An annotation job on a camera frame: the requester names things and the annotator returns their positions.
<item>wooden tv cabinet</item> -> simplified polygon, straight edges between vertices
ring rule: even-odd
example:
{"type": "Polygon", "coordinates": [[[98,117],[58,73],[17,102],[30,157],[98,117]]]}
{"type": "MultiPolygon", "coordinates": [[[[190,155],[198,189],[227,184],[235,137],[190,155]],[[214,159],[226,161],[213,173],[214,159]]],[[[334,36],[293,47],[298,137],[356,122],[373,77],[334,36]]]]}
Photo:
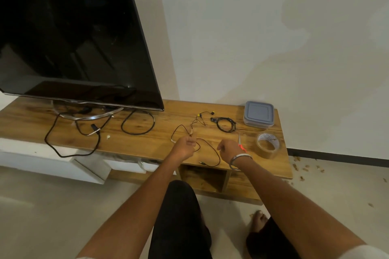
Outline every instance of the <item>wooden tv cabinet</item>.
{"type": "MultiPolygon", "coordinates": [[[[199,123],[193,125],[198,138],[207,140],[212,147],[216,148],[221,139],[237,141],[238,133],[240,133],[242,145],[247,149],[247,153],[251,154],[253,159],[262,167],[282,178],[293,177],[277,110],[275,110],[275,125],[268,129],[268,132],[275,134],[280,139],[282,147],[274,159],[268,160],[259,157],[253,151],[255,137],[264,129],[246,126],[243,123],[243,106],[176,100],[164,100],[164,105],[164,112],[151,111],[155,117],[155,127],[145,135],[134,136],[123,133],[120,125],[129,114],[129,111],[124,110],[115,114],[114,118],[101,131],[101,142],[98,151],[162,161],[173,146],[170,137],[178,125],[183,124],[190,130],[190,124],[197,114],[204,111],[214,111],[215,117],[234,119],[237,122],[236,131],[233,133],[220,131],[210,121],[211,115],[203,113],[206,126],[199,123]]],[[[51,109],[50,101],[19,97],[0,111],[0,138],[44,143],[44,137],[54,119],[55,114],[51,109]]],[[[80,128],[83,131],[89,131],[91,123],[101,126],[104,121],[105,119],[81,121],[80,128]]],[[[125,124],[125,129],[132,132],[142,132],[147,130],[151,123],[149,115],[135,113],[125,124]]],[[[174,139],[185,134],[185,130],[180,127],[175,133],[174,139]]],[[[90,137],[81,135],[72,121],[63,118],[59,118],[49,138],[53,145],[78,149],[92,149],[96,144],[96,140],[96,135],[90,137]]],[[[216,165],[219,158],[206,143],[201,140],[199,140],[199,143],[201,145],[200,150],[182,163],[178,169],[178,174],[173,176],[172,179],[177,178],[186,181],[199,194],[247,203],[261,203],[254,188],[240,171],[230,170],[228,164],[224,161],[221,161],[214,168],[201,165],[200,161],[211,166],[216,165]]],[[[141,183],[150,174],[150,172],[143,174],[112,170],[109,178],[141,183]]]]}

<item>wooden tabletop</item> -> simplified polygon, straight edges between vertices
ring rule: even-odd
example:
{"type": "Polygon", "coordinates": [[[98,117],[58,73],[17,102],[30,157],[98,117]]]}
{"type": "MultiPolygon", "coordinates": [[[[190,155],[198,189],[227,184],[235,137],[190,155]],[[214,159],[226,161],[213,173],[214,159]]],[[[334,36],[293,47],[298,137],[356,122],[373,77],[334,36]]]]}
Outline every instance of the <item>wooden tabletop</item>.
{"type": "MultiPolygon", "coordinates": [[[[98,150],[109,153],[127,154],[147,159],[163,160],[171,150],[173,143],[170,137],[180,124],[183,124],[190,131],[190,124],[196,115],[203,111],[214,111],[213,117],[229,117],[234,119],[236,131],[225,133],[220,131],[216,124],[210,121],[210,114],[204,113],[203,119],[206,126],[199,123],[193,125],[197,138],[206,140],[216,149],[221,139],[238,140],[238,133],[241,135],[242,145],[247,153],[261,166],[276,176],[292,178],[292,170],[289,164],[285,140],[281,129],[278,111],[275,110],[275,124],[268,132],[275,134],[281,141],[280,152],[274,159],[268,160],[259,157],[254,150],[254,140],[258,133],[264,131],[255,127],[246,126],[243,122],[244,106],[205,104],[196,102],[183,102],[177,100],[164,100],[165,111],[150,111],[155,117],[155,127],[144,135],[128,135],[121,131],[120,125],[123,119],[130,113],[128,110],[121,111],[114,115],[109,123],[101,131],[101,142],[98,150]]],[[[36,143],[44,143],[44,137],[50,129],[56,114],[51,109],[49,100],[19,97],[11,104],[0,111],[0,137],[7,139],[23,140],[36,143]]],[[[80,129],[84,133],[92,132],[90,124],[95,123],[100,127],[105,119],[91,121],[80,121],[80,129]]],[[[135,113],[125,124],[124,128],[130,132],[142,132],[150,128],[152,119],[149,115],[135,113]]],[[[185,129],[179,127],[173,139],[185,135],[185,129]]],[[[49,142],[53,145],[93,149],[97,142],[97,135],[81,135],[71,120],[59,118],[53,129],[49,142]]],[[[199,162],[208,165],[216,165],[219,161],[215,151],[204,141],[198,140],[201,145],[194,156],[184,161],[185,164],[202,166],[199,162]]],[[[229,169],[227,163],[221,161],[218,169],[229,169]]]]}

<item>black baseboard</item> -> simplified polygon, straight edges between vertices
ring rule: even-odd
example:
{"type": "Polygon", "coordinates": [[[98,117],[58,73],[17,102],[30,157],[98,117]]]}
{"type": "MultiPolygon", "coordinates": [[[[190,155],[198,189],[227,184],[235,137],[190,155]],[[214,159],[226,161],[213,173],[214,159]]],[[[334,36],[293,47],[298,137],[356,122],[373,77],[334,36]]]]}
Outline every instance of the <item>black baseboard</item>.
{"type": "Polygon", "coordinates": [[[343,163],[370,165],[370,166],[378,166],[378,167],[389,167],[389,160],[386,159],[376,159],[376,158],[339,155],[339,154],[324,153],[324,152],[305,151],[302,149],[288,149],[288,155],[297,156],[301,158],[328,160],[328,161],[343,162],[343,163]]]}

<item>leg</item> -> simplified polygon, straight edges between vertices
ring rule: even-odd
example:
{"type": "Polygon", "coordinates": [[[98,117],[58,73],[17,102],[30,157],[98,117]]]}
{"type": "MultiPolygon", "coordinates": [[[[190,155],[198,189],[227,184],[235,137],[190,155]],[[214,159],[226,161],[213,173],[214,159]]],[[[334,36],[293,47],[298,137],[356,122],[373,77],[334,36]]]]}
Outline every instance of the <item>leg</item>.
{"type": "Polygon", "coordinates": [[[246,246],[252,259],[300,258],[274,220],[268,220],[261,211],[257,211],[253,217],[246,246]]]}
{"type": "Polygon", "coordinates": [[[211,235],[189,184],[169,183],[154,225],[149,259],[212,258],[211,235]]]}

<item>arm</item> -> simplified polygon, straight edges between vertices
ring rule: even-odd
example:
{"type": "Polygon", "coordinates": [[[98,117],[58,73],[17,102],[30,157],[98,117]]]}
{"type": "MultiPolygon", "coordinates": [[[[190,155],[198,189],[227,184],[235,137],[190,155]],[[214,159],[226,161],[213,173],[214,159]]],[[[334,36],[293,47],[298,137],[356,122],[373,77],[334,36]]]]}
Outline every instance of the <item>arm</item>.
{"type": "Polygon", "coordinates": [[[138,259],[157,219],[170,178],[195,151],[196,138],[185,136],[140,188],[98,229],[78,254],[94,259],[138,259]]]}
{"type": "MultiPolygon", "coordinates": [[[[244,151],[233,140],[222,140],[218,150],[227,163],[244,151]]],[[[366,243],[321,207],[275,177],[250,157],[234,161],[250,180],[274,221],[301,258],[336,259],[366,243]]]]}

